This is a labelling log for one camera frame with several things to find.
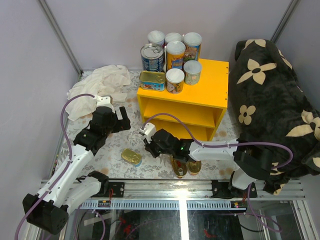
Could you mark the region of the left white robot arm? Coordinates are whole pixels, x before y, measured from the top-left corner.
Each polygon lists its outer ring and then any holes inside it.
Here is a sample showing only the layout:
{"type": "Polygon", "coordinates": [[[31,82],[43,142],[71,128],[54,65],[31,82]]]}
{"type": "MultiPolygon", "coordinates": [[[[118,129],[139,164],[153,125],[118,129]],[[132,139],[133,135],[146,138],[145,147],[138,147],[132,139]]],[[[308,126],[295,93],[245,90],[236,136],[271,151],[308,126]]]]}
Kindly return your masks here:
{"type": "Polygon", "coordinates": [[[121,119],[116,111],[108,106],[99,106],[92,114],[92,120],[75,137],[70,159],[61,167],[35,195],[27,194],[23,209],[28,223],[58,234],[65,226],[69,215],[88,198],[105,197],[110,192],[109,178],[96,170],[90,172],[79,186],[72,184],[82,169],[106,143],[110,134],[130,130],[131,122],[125,107],[119,108],[121,119]]]}

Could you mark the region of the blue labelled gold-top can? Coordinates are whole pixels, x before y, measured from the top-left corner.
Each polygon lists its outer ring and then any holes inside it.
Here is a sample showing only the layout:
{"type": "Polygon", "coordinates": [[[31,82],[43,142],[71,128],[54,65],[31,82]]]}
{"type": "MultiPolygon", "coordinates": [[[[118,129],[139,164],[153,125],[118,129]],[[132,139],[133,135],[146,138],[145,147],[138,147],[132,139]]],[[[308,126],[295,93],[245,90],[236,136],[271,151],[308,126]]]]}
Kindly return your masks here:
{"type": "Polygon", "coordinates": [[[140,49],[142,69],[149,72],[162,72],[164,68],[164,49],[155,43],[145,44],[140,49]]]}

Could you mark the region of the gold rectangular tin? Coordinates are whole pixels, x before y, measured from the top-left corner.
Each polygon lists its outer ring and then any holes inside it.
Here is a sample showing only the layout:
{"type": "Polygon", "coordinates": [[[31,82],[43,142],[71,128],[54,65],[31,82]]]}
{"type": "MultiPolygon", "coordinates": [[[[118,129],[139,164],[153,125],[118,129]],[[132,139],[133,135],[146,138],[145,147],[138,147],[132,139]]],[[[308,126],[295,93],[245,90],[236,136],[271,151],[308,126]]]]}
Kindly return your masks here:
{"type": "Polygon", "coordinates": [[[139,75],[140,88],[162,92],[166,86],[164,72],[142,71],[139,75]]]}
{"type": "Polygon", "coordinates": [[[132,164],[135,167],[139,167],[142,163],[142,155],[129,148],[126,148],[122,151],[121,158],[125,162],[132,164]]]}

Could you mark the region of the clear jar colourful candy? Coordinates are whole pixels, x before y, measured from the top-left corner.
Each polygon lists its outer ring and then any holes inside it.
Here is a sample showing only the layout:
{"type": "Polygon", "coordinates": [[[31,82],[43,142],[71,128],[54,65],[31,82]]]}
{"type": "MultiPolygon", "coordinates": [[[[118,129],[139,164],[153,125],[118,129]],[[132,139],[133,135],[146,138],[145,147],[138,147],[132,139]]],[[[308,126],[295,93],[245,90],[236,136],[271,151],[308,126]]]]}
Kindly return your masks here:
{"type": "Polygon", "coordinates": [[[185,45],[183,62],[198,61],[202,45],[201,35],[196,32],[189,32],[183,36],[183,43],[185,45]]]}

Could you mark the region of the white orange snack canister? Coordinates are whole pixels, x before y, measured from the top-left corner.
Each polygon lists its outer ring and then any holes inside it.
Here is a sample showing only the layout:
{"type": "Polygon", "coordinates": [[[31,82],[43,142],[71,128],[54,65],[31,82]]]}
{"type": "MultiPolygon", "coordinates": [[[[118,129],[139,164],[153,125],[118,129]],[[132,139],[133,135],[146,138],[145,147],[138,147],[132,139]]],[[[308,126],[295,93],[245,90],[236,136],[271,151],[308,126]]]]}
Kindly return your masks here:
{"type": "Polygon", "coordinates": [[[150,44],[157,44],[161,47],[165,46],[165,34],[159,30],[153,30],[147,35],[148,42],[150,44]]]}

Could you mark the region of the orange blue tall canister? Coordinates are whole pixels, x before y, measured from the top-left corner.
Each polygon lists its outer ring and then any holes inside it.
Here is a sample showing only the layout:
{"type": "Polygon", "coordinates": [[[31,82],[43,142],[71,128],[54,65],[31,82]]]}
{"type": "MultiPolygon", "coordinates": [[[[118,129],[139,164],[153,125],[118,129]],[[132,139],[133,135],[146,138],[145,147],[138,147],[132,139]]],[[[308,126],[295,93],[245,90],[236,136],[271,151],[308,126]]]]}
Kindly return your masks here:
{"type": "Polygon", "coordinates": [[[186,46],[181,41],[170,41],[166,45],[166,70],[183,68],[186,46]]]}

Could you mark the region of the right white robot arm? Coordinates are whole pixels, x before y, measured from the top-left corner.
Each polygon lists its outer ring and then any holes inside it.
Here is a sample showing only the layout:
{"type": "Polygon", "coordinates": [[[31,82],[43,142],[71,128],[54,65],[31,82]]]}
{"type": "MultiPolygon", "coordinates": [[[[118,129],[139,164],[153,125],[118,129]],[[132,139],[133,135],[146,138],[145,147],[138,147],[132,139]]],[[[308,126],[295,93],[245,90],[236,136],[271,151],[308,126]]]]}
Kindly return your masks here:
{"type": "Polygon", "coordinates": [[[238,169],[233,171],[228,183],[214,182],[212,196],[220,199],[242,198],[249,196],[256,180],[267,180],[271,173],[271,150],[264,146],[249,143],[248,134],[242,133],[238,139],[227,142],[178,139],[164,129],[155,130],[144,127],[139,133],[144,137],[144,148],[154,158],[169,155],[182,164],[195,164],[204,160],[233,161],[238,169]]]}

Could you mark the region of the white lid small can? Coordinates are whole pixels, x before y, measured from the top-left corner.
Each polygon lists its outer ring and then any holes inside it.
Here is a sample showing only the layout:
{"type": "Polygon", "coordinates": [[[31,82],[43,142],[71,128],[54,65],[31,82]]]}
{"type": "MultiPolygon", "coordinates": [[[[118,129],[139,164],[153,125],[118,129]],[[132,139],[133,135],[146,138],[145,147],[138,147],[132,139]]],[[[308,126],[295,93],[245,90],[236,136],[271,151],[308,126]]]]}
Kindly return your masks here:
{"type": "Polygon", "coordinates": [[[184,87],[185,74],[178,68],[169,69],[166,72],[166,89],[171,94],[179,94],[184,87]]]}

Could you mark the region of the grey lid small can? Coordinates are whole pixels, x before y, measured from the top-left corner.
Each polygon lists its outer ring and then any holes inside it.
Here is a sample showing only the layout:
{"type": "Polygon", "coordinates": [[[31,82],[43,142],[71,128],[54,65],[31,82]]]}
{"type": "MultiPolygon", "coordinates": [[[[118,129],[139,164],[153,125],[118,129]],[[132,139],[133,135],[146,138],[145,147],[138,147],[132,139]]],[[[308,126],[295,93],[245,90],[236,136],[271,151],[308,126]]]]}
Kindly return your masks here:
{"type": "Polygon", "coordinates": [[[183,71],[185,73],[184,82],[193,86],[200,81],[202,65],[196,60],[189,60],[183,65],[183,71]]]}

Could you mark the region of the white red snack canister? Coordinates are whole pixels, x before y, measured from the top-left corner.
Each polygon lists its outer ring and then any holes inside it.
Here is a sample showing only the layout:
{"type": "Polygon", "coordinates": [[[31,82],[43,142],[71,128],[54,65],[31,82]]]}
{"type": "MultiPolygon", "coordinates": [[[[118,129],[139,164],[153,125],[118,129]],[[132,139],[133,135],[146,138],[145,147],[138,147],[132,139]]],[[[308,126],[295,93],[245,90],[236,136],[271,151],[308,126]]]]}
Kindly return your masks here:
{"type": "Polygon", "coordinates": [[[183,41],[183,37],[182,37],[181,34],[179,34],[177,32],[170,32],[170,33],[165,35],[164,40],[165,40],[165,45],[167,45],[168,43],[173,42],[173,41],[182,42],[183,41]]]}

